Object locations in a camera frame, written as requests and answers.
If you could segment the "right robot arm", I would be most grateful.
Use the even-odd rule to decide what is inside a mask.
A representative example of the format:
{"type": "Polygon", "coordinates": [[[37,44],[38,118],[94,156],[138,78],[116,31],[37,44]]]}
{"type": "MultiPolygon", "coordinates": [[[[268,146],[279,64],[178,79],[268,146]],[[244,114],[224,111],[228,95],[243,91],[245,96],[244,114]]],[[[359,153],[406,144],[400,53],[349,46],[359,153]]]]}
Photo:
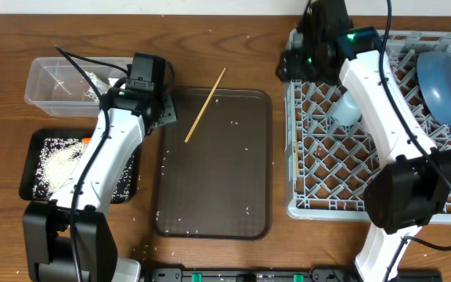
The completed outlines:
{"type": "Polygon", "coordinates": [[[408,244],[451,196],[451,150],[439,150],[413,116],[388,62],[387,34],[355,27],[343,0],[308,2],[297,31],[302,43],[281,54],[277,77],[344,86],[380,162],[363,193],[371,224],[352,280],[393,280],[408,244]]]}

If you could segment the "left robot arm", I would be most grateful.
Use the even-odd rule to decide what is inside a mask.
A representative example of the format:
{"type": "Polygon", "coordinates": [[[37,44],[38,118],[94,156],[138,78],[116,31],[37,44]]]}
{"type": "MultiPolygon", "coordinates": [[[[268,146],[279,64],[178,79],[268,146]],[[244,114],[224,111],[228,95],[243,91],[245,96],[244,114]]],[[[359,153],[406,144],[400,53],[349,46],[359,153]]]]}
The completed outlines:
{"type": "Polygon", "coordinates": [[[107,215],[128,159],[166,114],[174,85],[166,59],[135,53],[115,86],[95,90],[100,112],[81,158],[47,202],[32,201],[23,214],[29,277],[33,281],[141,281],[142,265],[117,252],[107,215]]]}

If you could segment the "pile of white rice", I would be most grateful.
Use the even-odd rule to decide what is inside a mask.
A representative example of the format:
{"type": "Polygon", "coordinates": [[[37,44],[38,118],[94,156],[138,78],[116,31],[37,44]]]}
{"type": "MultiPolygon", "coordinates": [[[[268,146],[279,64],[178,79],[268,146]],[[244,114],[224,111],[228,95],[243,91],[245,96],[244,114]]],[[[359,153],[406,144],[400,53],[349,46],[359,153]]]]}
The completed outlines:
{"type": "MultiPolygon", "coordinates": [[[[46,138],[38,156],[38,166],[34,174],[31,199],[48,201],[63,185],[78,164],[88,144],[82,139],[46,138]]],[[[133,194],[132,176],[135,155],[127,161],[111,198],[112,204],[128,201],[133,194]]]]}

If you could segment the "light blue plastic cup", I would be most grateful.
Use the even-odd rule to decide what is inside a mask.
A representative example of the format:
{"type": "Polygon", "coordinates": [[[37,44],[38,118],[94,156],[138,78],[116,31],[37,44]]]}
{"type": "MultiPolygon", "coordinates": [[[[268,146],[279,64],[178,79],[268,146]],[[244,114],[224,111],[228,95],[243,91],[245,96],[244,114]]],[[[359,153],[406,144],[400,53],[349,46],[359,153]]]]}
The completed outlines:
{"type": "Polygon", "coordinates": [[[362,112],[349,91],[337,101],[331,117],[341,126],[353,126],[362,117],[362,112]]]}

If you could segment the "dark blue plate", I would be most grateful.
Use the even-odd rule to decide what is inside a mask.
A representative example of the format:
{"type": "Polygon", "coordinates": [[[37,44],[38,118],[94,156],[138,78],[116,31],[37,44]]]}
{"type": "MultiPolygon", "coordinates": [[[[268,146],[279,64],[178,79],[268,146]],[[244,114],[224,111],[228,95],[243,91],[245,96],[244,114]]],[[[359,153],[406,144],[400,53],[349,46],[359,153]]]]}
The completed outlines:
{"type": "Polygon", "coordinates": [[[439,124],[451,125],[451,56],[422,52],[417,58],[417,80],[433,118],[439,124]]]}

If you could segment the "white paper napkin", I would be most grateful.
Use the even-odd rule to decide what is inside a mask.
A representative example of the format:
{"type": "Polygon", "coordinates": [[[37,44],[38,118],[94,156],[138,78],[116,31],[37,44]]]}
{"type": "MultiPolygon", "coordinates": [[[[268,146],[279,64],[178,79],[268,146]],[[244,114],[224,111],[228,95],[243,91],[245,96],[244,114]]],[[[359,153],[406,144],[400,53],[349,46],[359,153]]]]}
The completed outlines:
{"type": "Polygon", "coordinates": [[[118,78],[108,78],[108,81],[110,86],[114,86],[117,83],[118,78]]]}

